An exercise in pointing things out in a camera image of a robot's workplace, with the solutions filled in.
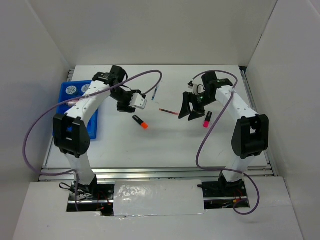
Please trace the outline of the pink black highlighter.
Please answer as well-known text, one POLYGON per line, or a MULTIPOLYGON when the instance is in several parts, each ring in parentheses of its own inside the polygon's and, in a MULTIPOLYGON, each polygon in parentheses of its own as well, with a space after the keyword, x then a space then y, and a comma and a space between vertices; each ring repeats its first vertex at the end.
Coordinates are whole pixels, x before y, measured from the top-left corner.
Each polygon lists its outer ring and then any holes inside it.
POLYGON ((205 120, 203 122, 203 127, 204 128, 208 128, 209 125, 210 125, 210 121, 211 121, 211 118, 212 118, 212 112, 211 111, 208 111, 206 116, 205 116, 205 120))

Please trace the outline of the orange black highlighter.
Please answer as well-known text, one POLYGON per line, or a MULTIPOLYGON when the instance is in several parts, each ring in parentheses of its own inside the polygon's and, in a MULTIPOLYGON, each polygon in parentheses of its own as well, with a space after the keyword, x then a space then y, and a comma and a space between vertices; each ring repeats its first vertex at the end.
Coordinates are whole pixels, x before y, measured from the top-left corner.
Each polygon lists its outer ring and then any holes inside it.
POLYGON ((149 126, 147 123, 145 123, 140 117, 137 115, 133 115, 132 118, 143 128, 147 129, 149 126))

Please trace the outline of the blue white round jar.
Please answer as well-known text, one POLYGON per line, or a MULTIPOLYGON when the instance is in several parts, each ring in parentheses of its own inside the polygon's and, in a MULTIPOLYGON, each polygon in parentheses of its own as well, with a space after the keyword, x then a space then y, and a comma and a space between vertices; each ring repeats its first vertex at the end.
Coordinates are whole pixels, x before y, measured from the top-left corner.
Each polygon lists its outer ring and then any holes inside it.
POLYGON ((90 88, 90 84, 85 84, 81 87, 81 92, 84 94, 90 88))
POLYGON ((76 96, 78 93, 78 89, 75 85, 70 85, 65 89, 65 93, 68 96, 76 96))

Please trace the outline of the pink eraser tube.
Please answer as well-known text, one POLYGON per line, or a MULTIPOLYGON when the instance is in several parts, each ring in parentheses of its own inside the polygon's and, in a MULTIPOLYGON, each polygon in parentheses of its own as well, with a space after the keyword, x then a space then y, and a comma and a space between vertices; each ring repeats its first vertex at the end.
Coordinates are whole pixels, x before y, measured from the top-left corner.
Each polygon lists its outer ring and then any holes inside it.
POLYGON ((66 105, 71 108, 74 105, 76 105, 77 103, 78 103, 78 100, 72 100, 72 101, 67 102, 66 105))

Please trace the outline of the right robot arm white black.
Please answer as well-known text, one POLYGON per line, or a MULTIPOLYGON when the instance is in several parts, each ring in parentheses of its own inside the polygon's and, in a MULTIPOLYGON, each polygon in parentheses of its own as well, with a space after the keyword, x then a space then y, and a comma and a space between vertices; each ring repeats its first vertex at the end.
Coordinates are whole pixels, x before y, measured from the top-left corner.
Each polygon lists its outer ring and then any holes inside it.
POLYGON ((235 183, 242 179, 244 172, 254 159, 260 156, 269 146, 269 118, 258 114, 236 92, 237 83, 228 78, 219 79, 217 71, 208 70, 199 74, 203 90, 198 84, 188 83, 190 92, 182 94, 182 106, 179 119, 187 117, 189 121, 205 116, 205 107, 219 102, 223 109, 214 120, 215 127, 222 115, 228 112, 235 127, 231 138, 234 159, 221 170, 218 190, 223 196, 230 196, 236 189, 235 183))

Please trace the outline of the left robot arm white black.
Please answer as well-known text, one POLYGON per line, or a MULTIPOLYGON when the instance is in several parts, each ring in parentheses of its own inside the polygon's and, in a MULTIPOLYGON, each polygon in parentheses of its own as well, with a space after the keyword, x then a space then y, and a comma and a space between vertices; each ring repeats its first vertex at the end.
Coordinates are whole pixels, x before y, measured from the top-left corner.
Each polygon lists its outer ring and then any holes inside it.
POLYGON ((119 112, 134 113, 137 108, 146 106, 146 97, 140 90, 126 91, 118 85, 125 77, 126 71, 116 65, 110 72, 96 73, 83 98, 64 114, 57 113, 53 117, 54 144, 75 171, 74 183, 88 200, 99 193, 97 176, 88 157, 91 139, 87 126, 93 114, 108 97, 117 101, 119 112))

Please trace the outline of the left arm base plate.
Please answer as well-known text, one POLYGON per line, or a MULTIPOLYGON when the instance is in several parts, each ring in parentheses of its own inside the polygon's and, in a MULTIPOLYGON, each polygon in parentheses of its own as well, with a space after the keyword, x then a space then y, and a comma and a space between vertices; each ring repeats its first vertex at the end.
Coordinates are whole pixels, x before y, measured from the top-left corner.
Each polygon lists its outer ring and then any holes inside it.
POLYGON ((98 184, 97 192, 86 193, 78 189, 75 195, 75 185, 60 183, 59 187, 69 191, 67 212, 98 212, 102 216, 111 217, 114 215, 114 184, 98 184))

